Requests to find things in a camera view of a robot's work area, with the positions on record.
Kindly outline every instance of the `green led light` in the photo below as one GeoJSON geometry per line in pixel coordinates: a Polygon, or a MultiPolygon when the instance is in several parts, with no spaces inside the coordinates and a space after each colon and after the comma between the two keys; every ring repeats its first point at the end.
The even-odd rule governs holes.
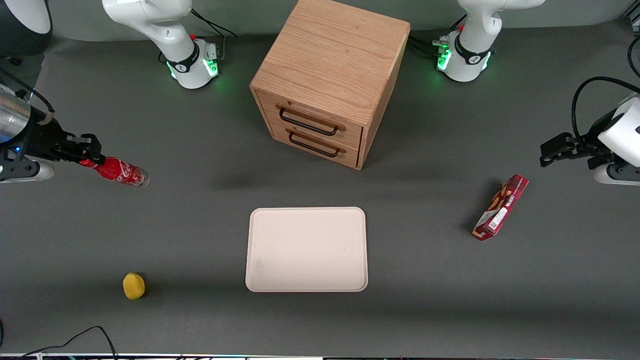
{"type": "Polygon", "coordinates": [[[173,69],[171,68],[171,65],[169,65],[169,62],[166,62],[166,66],[169,68],[169,71],[171,72],[171,77],[175,79],[175,74],[173,73],[173,69]]]}
{"type": "Polygon", "coordinates": [[[451,59],[451,50],[447,49],[446,52],[440,55],[440,58],[438,59],[438,68],[440,70],[446,69],[449,64],[449,59],[451,59]]]}
{"type": "Polygon", "coordinates": [[[207,72],[211,77],[218,75],[218,62],[215,60],[202,59],[202,63],[207,68],[207,72]]]}
{"type": "Polygon", "coordinates": [[[482,69],[486,69],[486,63],[489,62],[489,58],[491,57],[491,51],[486,55],[486,59],[484,60],[484,65],[482,65],[482,69]]]}

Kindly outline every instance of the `black metal drawer handle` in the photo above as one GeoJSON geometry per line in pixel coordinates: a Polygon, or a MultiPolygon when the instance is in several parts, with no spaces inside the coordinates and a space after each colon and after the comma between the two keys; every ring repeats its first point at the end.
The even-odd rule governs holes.
{"type": "Polygon", "coordinates": [[[293,120],[292,118],[286,117],[284,116],[284,108],[280,108],[280,118],[290,124],[294,124],[300,127],[304,127],[305,129],[311,130],[311,131],[315,131],[316,133],[322,134],[322,135],[326,135],[326,136],[333,136],[335,135],[335,133],[338,131],[338,127],[334,126],[333,127],[333,131],[325,131],[322,129],[318,129],[317,127],[311,126],[311,125],[307,125],[303,122],[297,121],[297,120],[293,120]]]}
{"type": "Polygon", "coordinates": [[[298,145],[298,146],[302,146],[305,149],[309,149],[311,151],[318,152],[319,154],[322,154],[322,155],[327,156],[329,158],[335,158],[336,156],[338,156],[338,154],[340,154],[340,149],[336,149],[334,153],[326,152],[324,150],[316,149],[315,147],[313,147],[311,145],[307,145],[307,144],[305,144],[303,142],[299,142],[297,140],[293,140],[293,135],[294,135],[293,132],[289,133],[289,141],[294,143],[294,144],[296,144],[296,145],[298,145]]]}

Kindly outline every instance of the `cabinet top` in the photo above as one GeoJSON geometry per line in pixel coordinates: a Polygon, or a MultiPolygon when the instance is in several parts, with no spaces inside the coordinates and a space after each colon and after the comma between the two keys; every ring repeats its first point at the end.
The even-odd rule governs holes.
{"type": "Polygon", "coordinates": [[[409,30],[331,0],[299,0],[251,87],[366,126],[409,30]]]}

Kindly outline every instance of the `black cable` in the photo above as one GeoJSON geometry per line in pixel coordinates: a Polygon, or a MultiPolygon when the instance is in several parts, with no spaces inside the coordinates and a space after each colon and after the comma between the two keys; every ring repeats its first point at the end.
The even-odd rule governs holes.
{"type": "Polygon", "coordinates": [[[225,28],[223,28],[220,25],[217,25],[215,22],[211,22],[207,19],[205,19],[202,15],[200,15],[197,11],[195,11],[194,9],[191,9],[191,13],[197,17],[198,19],[204,21],[207,25],[209,25],[209,27],[211,27],[213,30],[215,30],[221,37],[222,37],[222,56],[220,56],[220,61],[225,59],[225,54],[227,53],[227,50],[225,49],[225,43],[227,40],[227,37],[220,32],[220,30],[218,30],[216,28],[216,26],[219,26],[221,29],[224,29],[225,31],[228,31],[230,34],[233,34],[235,37],[237,37],[236,33],[234,33],[233,31],[227,30],[225,28]]]}
{"type": "Polygon", "coordinates": [[[421,49],[420,47],[418,47],[418,45],[414,44],[413,42],[409,42],[409,45],[411,45],[414,49],[420,51],[422,54],[425,54],[426,57],[429,57],[429,58],[434,58],[435,57],[434,54],[427,53],[424,49],[421,49]]]}
{"type": "Polygon", "coordinates": [[[456,21],[456,23],[455,23],[455,24],[451,25],[451,27],[450,27],[449,29],[451,29],[451,30],[455,29],[455,28],[456,28],[456,26],[458,26],[458,24],[459,24],[459,23],[461,23],[461,22],[462,22],[462,20],[464,20],[464,19],[465,19],[465,17],[467,17],[467,14],[463,15],[463,16],[462,16],[458,21],[456,21]]]}
{"type": "Polygon", "coordinates": [[[625,16],[631,15],[637,8],[640,6],[640,3],[637,3],[633,9],[629,10],[625,16]]]}
{"type": "Polygon", "coordinates": [[[225,35],[223,33],[220,32],[220,30],[218,30],[211,22],[209,22],[207,19],[203,18],[202,16],[200,16],[198,13],[193,12],[193,15],[195,15],[195,17],[197,17],[198,19],[204,21],[207,23],[207,25],[209,25],[213,30],[215,30],[221,37],[225,37],[225,35]]]}
{"type": "Polygon", "coordinates": [[[633,58],[631,57],[634,51],[634,46],[636,46],[639,40],[640,40],[640,37],[636,37],[634,41],[632,41],[631,44],[629,44],[629,48],[627,49],[627,61],[629,62],[629,66],[631,67],[631,70],[633,70],[636,76],[640,78],[640,72],[638,72],[638,70],[636,69],[633,58]]]}
{"type": "Polygon", "coordinates": [[[635,85],[631,85],[630,83],[627,83],[626,81],[622,81],[620,79],[616,79],[616,78],[610,78],[608,76],[596,76],[593,77],[591,79],[587,79],[585,80],[585,82],[583,82],[582,84],[580,84],[580,86],[578,86],[578,89],[575,91],[575,94],[573,95],[573,101],[571,103],[571,126],[573,128],[573,135],[576,137],[576,139],[578,140],[578,142],[580,143],[580,145],[585,148],[585,150],[587,150],[591,155],[593,156],[600,156],[599,154],[595,153],[594,151],[592,151],[591,149],[587,149],[587,147],[584,144],[584,139],[582,139],[582,135],[580,135],[580,132],[578,131],[578,124],[577,124],[577,120],[575,118],[575,110],[576,107],[578,105],[578,97],[580,97],[580,93],[582,92],[582,89],[584,89],[585,86],[587,86],[589,83],[592,83],[594,81],[606,81],[608,83],[614,83],[614,84],[618,84],[622,87],[625,87],[633,92],[639,93],[640,94],[640,88],[635,86],[635,85]]]}
{"type": "Polygon", "coordinates": [[[40,100],[42,100],[42,102],[47,106],[47,111],[48,112],[50,112],[50,113],[54,113],[55,112],[53,110],[53,106],[51,106],[51,103],[49,101],[47,101],[47,99],[45,99],[45,97],[42,96],[42,94],[40,94],[39,92],[37,92],[34,88],[32,88],[31,86],[27,85],[27,83],[25,83],[24,81],[16,78],[12,73],[8,72],[7,70],[4,70],[1,67],[0,67],[0,71],[4,75],[7,75],[9,78],[11,78],[11,80],[15,81],[16,83],[18,83],[23,88],[29,90],[30,92],[33,93],[33,95],[37,96],[40,100]]]}
{"type": "Polygon", "coordinates": [[[20,360],[20,359],[24,359],[25,357],[27,357],[29,355],[37,354],[39,352],[50,350],[52,348],[63,348],[63,347],[66,347],[67,345],[69,345],[69,343],[71,341],[74,341],[75,338],[77,338],[78,336],[88,332],[89,330],[93,330],[93,329],[100,329],[100,331],[102,331],[102,333],[104,334],[104,337],[107,338],[107,342],[109,343],[109,348],[111,349],[111,354],[113,355],[113,359],[117,359],[118,356],[116,355],[116,349],[115,349],[115,347],[113,347],[113,343],[111,342],[111,339],[109,338],[109,335],[107,335],[107,332],[102,328],[102,326],[98,326],[98,325],[92,326],[89,329],[74,335],[73,338],[70,338],[69,340],[67,340],[66,343],[64,343],[62,345],[52,345],[50,347],[39,348],[38,350],[30,351],[30,352],[28,352],[28,353],[26,353],[26,354],[24,354],[22,356],[14,357],[14,359],[20,360]]]}
{"type": "Polygon", "coordinates": [[[415,42],[418,42],[420,44],[424,44],[424,45],[431,45],[430,41],[425,41],[425,40],[421,40],[413,35],[409,35],[409,40],[413,40],[415,42]]]}
{"type": "Polygon", "coordinates": [[[217,26],[217,27],[221,28],[222,30],[226,31],[227,33],[230,33],[230,34],[231,34],[231,35],[233,35],[234,37],[238,37],[238,36],[236,35],[236,33],[234,33],[233,31],[231,31],[231,30],[229,30],[229,29],[227,29],[227,28],[225,28],[225,27],[223,27],[223,26],[220,26],[220,25],[216,24],[216,23],[215,23],[215,22],[213,22],[213,21],[210,21],[210,20],[205,19],[205,18],[204,18],[204,16],[200,15],[200,14],[199,14],[197,11],[195,11],[194,9],[191,9],[191,13],[192,13],[193,15],[196,15],[200,20],[202,20],[202,21],[204,21],[204,22],[208,23],[209,25],[217,26]]]}
{"type": "Polygon", "coordinates": [[[160,59],[160,57],[162,57],[162,55],[164,55],[162,53],[162,51],[158,53],[158,62],[164,64],[164,63],[166,63],[166,58],[164,58],[164,61],[162,59],[160,59]]]}

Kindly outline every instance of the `barcode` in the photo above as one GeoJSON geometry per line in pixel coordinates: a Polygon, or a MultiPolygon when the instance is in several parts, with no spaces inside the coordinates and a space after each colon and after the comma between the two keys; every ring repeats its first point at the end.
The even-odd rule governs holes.
{"type": "Polygon", "coordinates": [[[500,210],[498,210],[498,213],[495,214],[495,216],[493,217],[493,220],[491,220],[491,222],[489,223],[489,228],[491,230],[496,230],[496,228],[498,228],[498,225],[500,225],[500,223],[502,222],[504,215],[506,214],[507,214],[507,209],[500,208],[500,210]]]}

